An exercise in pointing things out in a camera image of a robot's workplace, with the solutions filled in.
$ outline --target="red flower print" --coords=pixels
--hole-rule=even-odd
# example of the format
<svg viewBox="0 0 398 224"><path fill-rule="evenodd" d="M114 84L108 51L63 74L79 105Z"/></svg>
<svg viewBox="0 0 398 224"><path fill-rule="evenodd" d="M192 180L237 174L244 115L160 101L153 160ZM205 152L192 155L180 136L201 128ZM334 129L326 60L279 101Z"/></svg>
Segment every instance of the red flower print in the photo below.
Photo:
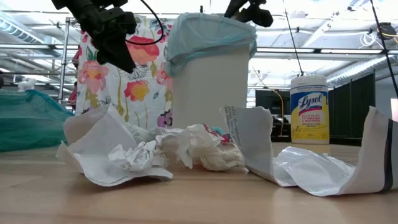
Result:
<svg viewBox="0 0 398 224"><path fill-rule="evenodd" d="M144 101L145 96L149 93L148 82L145 80L129 82L124 90L124 95L130 97L131 101Z"/></svg>
<svg viewBox="0 0 398 224"><path fill-rule="evenodd" d="M164 43L170 37L170 30L172 28L172 25L167 25L167 27L164 25L164 27L165 27L164 35L163 35L162 39L159 41L160 43ZM162 35L162 29L159 29L157 31L157 34Z"/></svg>
<svg viewBox="0 0 398 224"><path fill-rule="evenodd" d="M85 42L87 42L87 39L88 39L88 35L86 34L84 37L83 37L83 40L81 40L83 43L85 43Z"/></svg>
<svg viewBox="0 0 398 224"><path fill-rule="evenodd" d="M157 71L156 75L156 81L160 85L166 84L167 81L170 79L170 77L166 74L166 71L164 70L164 65L165 65L164 62L160 64L160 70Z"/></svg>
<svg viewBox="0 0 398 224"><path fill-rule="evenodd" d="M79 48L78 48L76 54L77 54L77 56L82 56L83 55L83 49L81 49L80 45L79 45Z"/></svg>
<svg viewBox="0 0 398 224"><path fill-rule="evenodd" d="M130 38L130 41L135 43L151 43L154 40L146 37L134 36ZM153 62L160 54L160 50L156 44L151 45L135 45L127 43L127 47L130 51L130 55L133 61L139 65L145 65L147 62Z"/></svg>
<svg viewBox="0 0 398 224"><path fill-rule="evenodd" d="M87 88L93 93L98 90L104 90L106 87L105 76L109 73L109 69L101 66L97 61L89 60L83 64L83 68L79 71L79 82L87 84Z"/></svg>
<svg viewBox="0 0 398 224"><path fill-rule="evenodd" d="M157 71L156 81L160 85L165 85L167 90L173 92L173 80L166 74L164 70L165 62L160 64L160 70Z"/></svg>

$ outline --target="black cable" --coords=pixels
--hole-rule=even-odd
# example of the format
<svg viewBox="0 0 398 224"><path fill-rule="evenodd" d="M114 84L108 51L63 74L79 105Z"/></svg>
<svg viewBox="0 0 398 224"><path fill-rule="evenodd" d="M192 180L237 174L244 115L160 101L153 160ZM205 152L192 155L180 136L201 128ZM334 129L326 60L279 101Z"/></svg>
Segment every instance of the black cable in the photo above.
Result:
<svg viewBox="0 0 398 224"><path fill-rule="evenodd" d="M300 63L300 59L299 59L299 54L297 53L296 44L294 43L292 28L290 27L289 15L287 14L286 6L285 6L285 14L286 14L286 19L287 19L287 24L289 25L290 36L292 37L294 52L296 53L296 57L297 57L297 61L298 61L298 66L300 67L301 76L303 76L304 73L303 73L303 70L302 70L302 68L301 68L301 63Z"/></svg>
<svg viewBox="0 0 398 224"><path fill-rule="evenodd" d="M376 20L377 28L381 32L380 23L379 23L379 19L377 18L376 9L374 8L373 0L371 0L371 4L372 4L373 14L374 14L374 18ZM387 65L388 65L388 69L390 70L392 84L394 86L394 89L396 90L396 95L398 97L398 87L397 87L396 79L394 77L394 72L392 71L390 57L388 56L388 51L387 51L386 43L384 42L383 36L381 38L381 43L383 44L384 54L386 55L386 58L387 58Z"/></svg>
<svg viewBox="0 0 398 224"><path fill-rule="evenodd" d="M152 45L152 44L156 44L156 43L158 43L159 41L161 41L162 38L164 37L164 29L163 29L162 22L160 21L159 17L157 17L156 13L152 10L152 8L149 7L148 4L147 4L144 0L140 0L140 1L141 1L141 2L150 10L150 12L155 16L156 21L159 23L160 28L162 29L162 35L160 36L159 39L157 39L156 41L153 41L153 42L151 42L151 43L135 43L135 42L130 41L130 40L126 40L126 42L127 42L127 43L130 43L130 44L135 44L135 45Z"/></svg>

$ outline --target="black panel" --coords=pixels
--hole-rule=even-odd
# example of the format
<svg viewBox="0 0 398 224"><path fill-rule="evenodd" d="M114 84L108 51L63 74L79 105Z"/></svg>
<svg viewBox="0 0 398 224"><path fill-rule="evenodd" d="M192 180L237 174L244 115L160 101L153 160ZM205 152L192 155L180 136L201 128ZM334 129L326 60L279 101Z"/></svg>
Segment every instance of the black panel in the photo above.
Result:
<svg viewBox="0 0 398 224"><path fill-rule="evenodd" d="M284 114L290 114L290 93L278 91L284 101ZM271 114L282 114L282 102L279 96L273 91L256 90L256 106L269 109Z"/></svg>
<svg viewBox="0 0 398 224"><path fill-rule="evenodd" d="M329 91L331 138L361 139L369 106L376 104L374 74Z"/></svg>

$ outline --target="light blue trash bag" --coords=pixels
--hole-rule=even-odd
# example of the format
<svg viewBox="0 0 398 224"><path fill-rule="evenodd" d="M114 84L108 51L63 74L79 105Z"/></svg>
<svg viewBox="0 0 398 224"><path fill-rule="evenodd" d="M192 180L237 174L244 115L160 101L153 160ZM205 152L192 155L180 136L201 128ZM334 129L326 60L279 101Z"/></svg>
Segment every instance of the light blue trash bag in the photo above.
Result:
<svg viewBox="0 0 398 224"><path fill-rule="evenodd" d="M256 39L256 29L249 24L211 14L182 14L170 31L166 72L177 77L195 58L225 54L245 45L250 46L251 58L257 51Z"/></svg>

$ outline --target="yellow label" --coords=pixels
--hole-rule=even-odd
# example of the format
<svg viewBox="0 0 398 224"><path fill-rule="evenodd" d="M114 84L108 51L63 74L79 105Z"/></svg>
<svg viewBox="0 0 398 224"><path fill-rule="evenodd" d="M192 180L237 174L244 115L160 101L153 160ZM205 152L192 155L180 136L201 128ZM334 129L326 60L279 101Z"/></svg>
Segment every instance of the yellow label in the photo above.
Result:
<svg viewBox="0 0 398 224"><path fill-rule="evenodd" d="M328 95L324 88L292 93L292 139L329 140Z"/></svg>

